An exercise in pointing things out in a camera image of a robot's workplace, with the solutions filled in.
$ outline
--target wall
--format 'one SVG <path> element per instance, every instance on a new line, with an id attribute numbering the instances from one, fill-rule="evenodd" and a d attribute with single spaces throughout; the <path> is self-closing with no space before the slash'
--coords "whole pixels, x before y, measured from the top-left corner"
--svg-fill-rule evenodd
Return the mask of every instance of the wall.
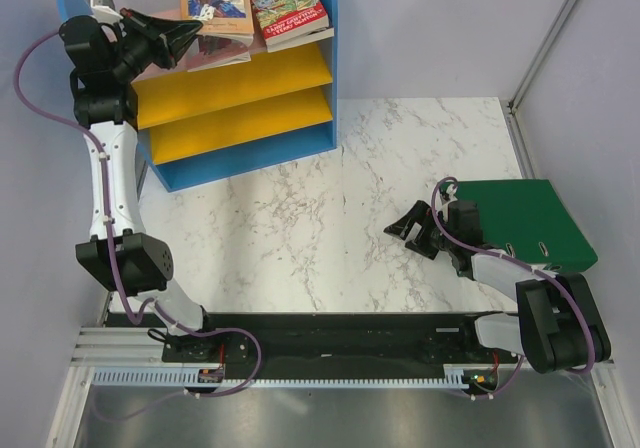
<path id="1" fill-rule="evenodd" d="M 339 0 L 343 98 L 510 98 L 564 0 Z M 179 0 L 115 0 L 149 13 Z"/>
<path id="2" fill-rule="evenodd" d="M 11 76 L 20 53 L 57 29 L 55 0 L 2 0 L 0 17 L 0 433 L 2 446 L 43 446 L 82 324 L 103 290 L 75 261 L 91 217 L 82 137 L 23 108 Z M 10 12 L 7 7 L 15 7 Z M 47 42 L 25 72 L 27 95 L 72 116 L 62 44 Z"/>
<path id="3" fill-rule="evenodd" d="M 521 107 L 549 177 L 600 260 L 588 272 L 640 415 L 640 0 L 583 0 Z"/>

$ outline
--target gray floor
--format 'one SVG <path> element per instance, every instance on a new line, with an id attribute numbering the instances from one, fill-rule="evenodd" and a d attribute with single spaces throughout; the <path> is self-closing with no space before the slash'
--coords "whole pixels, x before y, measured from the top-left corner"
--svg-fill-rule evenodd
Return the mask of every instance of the gray floor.
<path id="1" fill-rule="evenodd" d="M 171 389 L 92 388 L 120 416 Z M 218 400 L 175 398 L 124 424 L 85 413 L 77 448 L 607 448 L 590 378 L 523 371 L 493 401 L 433 390 L 253 389 Z"/>

